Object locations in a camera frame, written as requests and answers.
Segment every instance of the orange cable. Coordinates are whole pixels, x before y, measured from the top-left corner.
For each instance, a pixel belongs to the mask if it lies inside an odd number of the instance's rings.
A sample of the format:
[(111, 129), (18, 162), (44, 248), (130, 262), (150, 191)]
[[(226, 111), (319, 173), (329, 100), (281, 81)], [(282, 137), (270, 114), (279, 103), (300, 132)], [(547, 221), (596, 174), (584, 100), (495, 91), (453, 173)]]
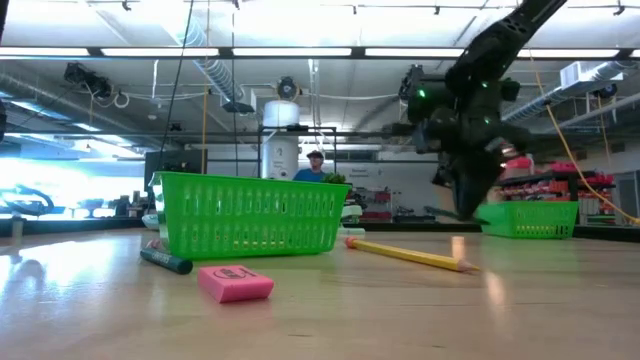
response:
[[(529, 57), (531, 59), (531, 65), (532, 65), (533, 71), (536, 74), (536, 81), (538, 83), (538, 88), (540, 89), (540, 94), (544, 95), (544, 87), (542, 86), (542, 81), (540, 80), (540, 73), (535, 68), (535, 60), (533, 59), (533, 53), (531, 52), (531, 48), (529, 48)], [(619, 207), (617, 207), (614, 203), (609, 201), (609, 199), (607, 199), (604, 196), (600, 195), (594, 188), (591, 187), (591, 185), (589, 185), (589, 183), (587, 182), (587, 179), (585, 179), (584, 174), (582, 173), (582, 169), (580, 169), (580, 167), (578, 166), (578, 163), (576, 162), (576, 159), (573, 157), (573, 154), (571, 153), (571, 149), (569, 148), (569, 144), (567, 143), (567, 140), (565, 139), (564, 135), (562, 134), (562, 130), (560, 129), (560, 126), (558, 126), (558, 122), (556, 121), (556, 117), (553, 115), (553, 111), (551, 111), (551, 106), (550, 105), (546, 105), (546, 108), (547, 108), (547, 112), (549, 113), (549, 117), (551, 117), (551, 121), (553, 122), (553, 127), (558, 132), (558, 136), (560, 136), (560, 140), (562, 141), (562, 145), (564, 146), (564, 149), (567, 152), (567, 155), (569, 156), (569, 159), (573, 163), (573, 166), (576, 167), (576, 170), (578, 171), (578, 175), (580, 175), (580, 179), (582, 179), (582, 181), (584, 182), (584, 186), (586, 186), (587, 189), (589, 189), (589, 191), (593, 195), (595, 195), (598, 199), (602, 200), (605, 204), (608, 204), (609, 206), (611, 206), (615, 211), (619, 212), (622, 216), (624, 216), (625, 218), (630, 220), (632, 223), (640, 224), (640, 218), (636, 218), (636, 217), (633, 217), (633, 216), (627, 214), (624, 210), (622, 210)]]
[[(598, 110), (602, 109), (602, 99), (598, 96)], [(602, 137), (604, 138), (604, 149), (607, 152), (607, 161), (609, 162), (609, 171), (611, 171), (611, 153), (609, 152), (609, 141), (607, 140), (607, 130), (604, 127), (604, 114), (600, 114), (600, 126), (602, 128)]]

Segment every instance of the cap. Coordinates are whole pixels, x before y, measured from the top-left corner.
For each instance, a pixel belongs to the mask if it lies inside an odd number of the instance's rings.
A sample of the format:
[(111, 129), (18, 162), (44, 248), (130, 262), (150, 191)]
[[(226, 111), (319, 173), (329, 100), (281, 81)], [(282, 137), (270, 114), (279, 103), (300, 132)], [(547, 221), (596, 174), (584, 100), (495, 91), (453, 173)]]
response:
[(307, 157), (309, 159), (314, 158), (314, 157), (315, 158), (324, 159), (324, 155), (322, 155), (322, 153), (320, 151), (318, 151), (318, 150), (313, 150), (312, 152), (308, 153)]

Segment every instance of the table surface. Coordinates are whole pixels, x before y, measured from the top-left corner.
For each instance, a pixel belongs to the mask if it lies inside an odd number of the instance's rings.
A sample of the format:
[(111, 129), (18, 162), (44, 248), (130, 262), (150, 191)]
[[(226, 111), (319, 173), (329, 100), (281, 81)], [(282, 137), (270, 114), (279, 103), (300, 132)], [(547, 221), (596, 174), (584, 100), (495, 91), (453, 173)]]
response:
[(484, 271), (342, 244), (315, 256), (207, 262), (241, 263), (276, 282), (267, 301), (226, 305), (198, 288), (195, 271), (139, 259), (157, 233), (27, 237), (19, 256), (0, 256), (0, 358), (638, 358), (640, 247), (460, 235), (367, 239), (466, 257)]

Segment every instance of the pencil eraser end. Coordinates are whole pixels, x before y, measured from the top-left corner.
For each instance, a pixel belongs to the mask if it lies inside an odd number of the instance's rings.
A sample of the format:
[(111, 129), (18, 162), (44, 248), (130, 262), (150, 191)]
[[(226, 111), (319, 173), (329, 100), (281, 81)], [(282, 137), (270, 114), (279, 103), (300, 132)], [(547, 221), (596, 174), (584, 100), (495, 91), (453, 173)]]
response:
[(356, 246), (353, 244), (353, 242), (354, 242), (354, 241), (356, 241), (356, 240), (358, 240), (358, 238), (357, 238), (357, 237), (355, 237), (355, 236), (349, 236), (349, 237), (347, 237), (346, 239), (344, 239), (344, 243), (345, 243), (345, 245), (347, 245), (347, 247), (348, 247), (349, 249), (355, 249), (355, 248), (356, 248)]

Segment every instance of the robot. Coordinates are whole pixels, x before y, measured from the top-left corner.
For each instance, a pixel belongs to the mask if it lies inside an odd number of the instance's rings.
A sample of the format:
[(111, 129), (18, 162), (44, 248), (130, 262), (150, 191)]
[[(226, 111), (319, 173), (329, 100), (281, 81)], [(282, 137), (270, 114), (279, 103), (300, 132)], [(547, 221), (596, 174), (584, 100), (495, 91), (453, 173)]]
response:
[(412, 134), (416, 152), (437, 152), (433, 183), (450, 186), (457, 218), (471, 220), (503, 172), (501, 145), (522, 154), (528, 130), (501, 122), (502, 101), (515, 101), (520, 84), (502, 79), (518, 53), (566, 0), (525, 0), (476, 36), (445, 75), (425, 75), (412, 66), (402, 80), (410, 125), (392, 134)]

